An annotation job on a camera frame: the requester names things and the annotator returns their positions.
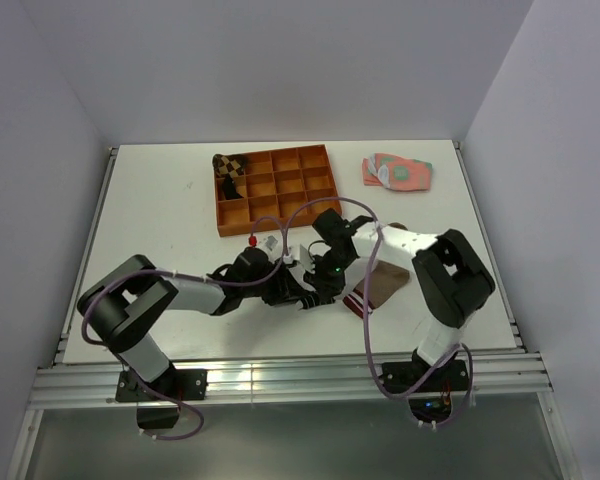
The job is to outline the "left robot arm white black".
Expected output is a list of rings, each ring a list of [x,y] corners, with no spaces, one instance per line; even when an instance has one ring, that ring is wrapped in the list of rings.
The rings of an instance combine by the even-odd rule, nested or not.
[[[202,280],[169,277],[137,254],[87,290],[77,310],[99,342],[135,371],[139,388],[152,399],[163,399],[182,389],[173,363],[150,335],[164,311],[221,316],[247,298],[277,306],[297,303],[307,292],[287,265],[273,263],[257,247],[245,248]]]

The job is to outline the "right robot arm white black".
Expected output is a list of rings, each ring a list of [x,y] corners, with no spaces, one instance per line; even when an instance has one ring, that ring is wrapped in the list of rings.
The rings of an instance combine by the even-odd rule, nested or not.
[[[303,281],[322,300],[345,288],[345,271],[359,259],[372,266],[384,262],[415,275],[430,312],[430,326],[415,350],[413,378],[432,390],[448,374],[446,359],[459,345],[465,326],[495,291],[490,272],[458,230],[422,234],[382,224],[369,216],[349,221],[335,210],[321,213],[314,230],[328,246],[322,255],[303,255],[310,261]]]

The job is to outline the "black white striped sock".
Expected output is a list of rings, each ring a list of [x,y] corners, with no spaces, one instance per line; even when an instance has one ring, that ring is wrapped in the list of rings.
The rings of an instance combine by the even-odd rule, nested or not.
[[[303,295],[299,304],[302,310],[310,310],[320,306],[331,305],[334,303],[334,299],[332,297],[321,296],[316,292],[309,292]]]

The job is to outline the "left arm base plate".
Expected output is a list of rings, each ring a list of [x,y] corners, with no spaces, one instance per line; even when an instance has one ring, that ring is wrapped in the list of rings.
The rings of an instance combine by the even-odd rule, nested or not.
[[[206,369],[176,369],[166,372],[160,379],[148,383],[152,389],[169,398],[180,401],[201,401],[207,387]],[[120,373],[115,401],[118,403],[138,403],[159,401],[160,398],[141,386],[138,376],[130,370]]]

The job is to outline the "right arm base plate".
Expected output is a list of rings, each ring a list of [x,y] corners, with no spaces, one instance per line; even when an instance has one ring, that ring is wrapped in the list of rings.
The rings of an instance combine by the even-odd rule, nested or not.
[[[426,372],[427,365],[421,360],[384,362],[379,378],[391,394],[408,390],[414,393],[453,393],[465,391],[469,386],[469,370],[462,359],[453,357],[429,375]]]

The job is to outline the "brown sock striped cuff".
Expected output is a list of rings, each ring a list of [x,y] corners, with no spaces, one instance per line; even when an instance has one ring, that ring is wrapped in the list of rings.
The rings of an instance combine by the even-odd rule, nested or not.
[[[365,241],[359,246],[355,246],[356,259],[345,273],[345,289],[341,301],[359,318],[364,317],[364,312],[371,315],[380,308],[396,292],[406,286],[411,277],[407,269],[375,258],[369,276],[367,308],[364,309],[366,268],[374,244],[375,240]]]

